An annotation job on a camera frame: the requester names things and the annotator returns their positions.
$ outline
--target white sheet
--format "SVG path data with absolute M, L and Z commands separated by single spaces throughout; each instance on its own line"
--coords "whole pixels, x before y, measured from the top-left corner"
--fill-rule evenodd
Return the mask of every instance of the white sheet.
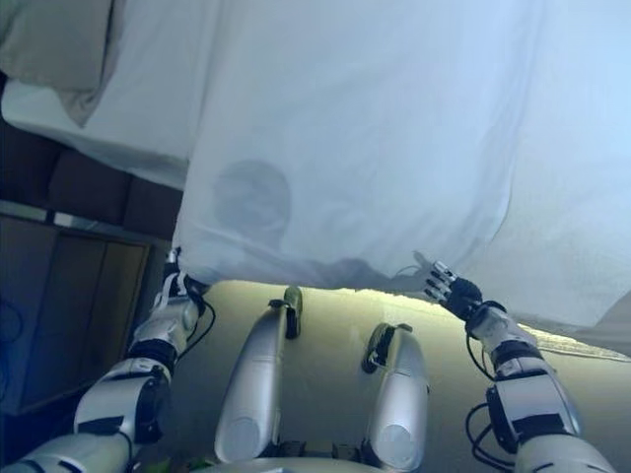
M 182 188 L 207 84 L 218 1 L 127 0 L 120 55 L 85 128 L 55 93 L 15 81 L 5 119 L 114 168 Z
M 631 290 L 631 4 L 545 5 L 508 216 L 466 274 L 523 319 L 572 332 Z M 631 354 L 626 309 L 579 337 Z
M 505 216 L 537 7 L 227 2 L 183 268 L 379 289 L 414 250 L 461 265 Z
M 407 291 L 418 250 L 631 354 L 629 4 L 360 3 L 224 12 L 184 269 Z

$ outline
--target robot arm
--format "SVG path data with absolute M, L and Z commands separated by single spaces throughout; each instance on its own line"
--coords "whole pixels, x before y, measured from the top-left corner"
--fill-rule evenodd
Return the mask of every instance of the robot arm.
M 141 446 L 162 436 L 158 413 L 207 290 L 179 272 L 176 258 L 172 251 L 163 290 L 134 332 L 127 359 L 81 398 L 74 434 L 45 443 L 3 472 L 125 471 Z
M 491 426 L 498 444 L 517 454 L 515 471 L 614 472 L 580 438 L 577 409 L 536 339 L 501 305 L 483 302 L 475 285 L 444 264 L 435 263 L 427 284 L 426 294 L 464 320 L 467 334 L 482 343 L 493 362 L 495 382 L 486 392 Z

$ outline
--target floor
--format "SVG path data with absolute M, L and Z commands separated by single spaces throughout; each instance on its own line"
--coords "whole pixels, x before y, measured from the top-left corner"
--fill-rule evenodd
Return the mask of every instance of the floor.
M 212 455 L 223 393 L 239 349 L 268 300 L 282 297 L 283 291 L 239 282 L 210 291 L 216 326 L 177 366 L 167 433 L 150 456 Z M 304 295 L 303 333 L 285 345 L 281 439 L 359 444 L 380 382 L 378 375 L 360 370 L 366 343 L 378 323 L 405 322 L 421 342 L 432 389 L 423 471 L 489 471 L 470 456 L 462 427 L 468 410 L 484 400 L 488 382 L 468 358 L 461 321 L 420 301 L 369 291 L 304 290 Z M 585 354 L 545 356 L 582 412 L 586 439 L 618 471 L 628 471 L 631 363 Z M 487 424 L 486 414 L 477 421 L 475 432 Z M 487 447 L 499 452 L 493 443 Z

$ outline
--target cable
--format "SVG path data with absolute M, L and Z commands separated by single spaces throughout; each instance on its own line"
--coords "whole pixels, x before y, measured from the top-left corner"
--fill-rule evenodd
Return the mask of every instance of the cable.
M 468 438 L 472 446 L 471 454 L 476 460 L 481 461 L 482 463 L 492 466 L 496 469 L 499 469 L 500 471 L 511 471 L 507 468 L 515 466 L 515 463 L 513 463 L 512 461 L 507 461 L 507 460 L 498 458 L 497 456 L 492 455 L 491 453 L 489 453 L 488 451 L 486 451 L 480 446 L 481 442 L 484 440 L 486 435 L 491 431 L 492 429 L 491 424 L 489 424 L 477 436 L 477 438 L 475 439 L 473 438 L 473 435 L 471 433 L 471 419 L 473 418 L 476 412 L 478 412 L 480 409 L 484 409 L 485 407 L 488 407 L 488 404 L 486 402 L 483 402 L 473 407 L 468 412 L 468 414 L 466 415 L 466 419 L 464 420 L 464 431 L 466 433 L 466 437 Z
M 484 345 L 480 347 L 480 360 L 482 360 L 482 367 L 484 367 L 484 370 L 489 372 L 489 369 L 486 366 L 486 352 L 484 351 Z
M 129 438 L 129 435 L 126 434 L 125 432 L 118 431 L 117 434 L 122 435 L 123 438 L 127 441 L 127 463 L 126 463 L 126 466 L 129 466 L 133 462 L 133 459 L 134 459 L 133 442 Z
M 0 402 L 4 401 L 9 390 L 9 383 L 11 382 L 11 375 L 9 373 L 9 362 L 3 353 L 0 352 Z
M 195 336 L 195 333 L 197 332 L 197 324 L 198 324 L 199 320 L 197 320 L 195 322 L 195 326 L 193 327 L 193 331 L 190 332 L 190 335 L 188 335 L 186 337 L 186 343 L 190 342 L 190 340 Z
M 206 330 L 204 330 L 204 332 L 197 338 L 197 340 L 195 340 L 193 343 L 191 343 L 190 345 L 188 345 L 188 347 L 186 347 L 186 349 L 181 352 L 181 355 L 178 357 L 179 360 L 181 360 L 182 358 L 184 358 L 184 356 L 190 352 L 193 348 L 195 348 L 195 346 L 201 342 L 201 340 L 208 335 L 208 332 L 210 332 L 210 330 L 213 328 L 213 325 L 215 325 L 215 320 L 217 319 L 217 312 L 215 312 L 215 308 L 209 304 L 208 302 L 204 301 L 204 305 L 206 305 L 211 313 L 213 314 L 212 319 L 210 320 L 210 324 L 208 324 L 208 327 L 206 327 Z
M 7 361 L 6 351 L 3 350 L 5 347 L 2 345 L 8 345 L 17 341 L 24 332 L 24 316 L 20 312 L 20 310 L 12 303 L 0 297 L 0 307 L 6 307 L 11 312 L 13 312 L 18 320 L 18 328 L 16 329 L 15 335 L 9 338 L 0 338 L 0 402 L 4 401 L 4 398 L 7 395 L 7 391 L 9 390 L 9 383 L 11 382 L 11 373 L 9 362 Z
M 482 430 L 482 432 L 480 432 L 480 434 L 475 438 L 473 445 L 471 446 L 471 453 L 473 454 L 473 457 L 477 461 L 480 461 L 484 463 L 485 465 L 495 468 L 498 471 L 511 473 L 513 470 L 507 467 L 515 466 L 515 463 L 501 460 L 491 455 L 487 451 L 483 450 L 482 447 L 480 446 L 480 444 L 482 443 L 484 438 L 487 436 L 487 434 L 491 432 L 491 429 L 492 429 L 491 424 L 489 424 Z
M 482 374 L 488 377 L 491 381 L 495 381 L 495 378 L 491 374 L 489 374 L 489 372 L 485 368 L 483 368 L 480 365 L 480 363 L 476 360 L 476 358 L 473 356 L 473 351 L 471 350 L 471 336 L 468 333 L 466 334 L 466 351 L 469 353 L 469 357 L 471 357 L 471 360 L 473 361 L 475 366 L 480 370 L 480 372 L 482 372 Z
M 24 317 L 22 316 L 20 310 L 14 304 L 0 297 L 0 307 L 2 306 L 8 308 L 16 315 L 16 319 L 18 320 L 18 329 L 16 330 L 16 334 L 13 337 L 6 339 L 0 338 L 0 343 L 13 343 L 22 336 L 22 332 L 24 331 Z

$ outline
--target wooden furniture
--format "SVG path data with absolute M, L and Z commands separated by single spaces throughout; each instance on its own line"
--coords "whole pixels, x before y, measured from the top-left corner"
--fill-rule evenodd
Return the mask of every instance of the wooden furniture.
M 0 217 L 3 413 L 70 395 L 121 359 L 149 250 Z

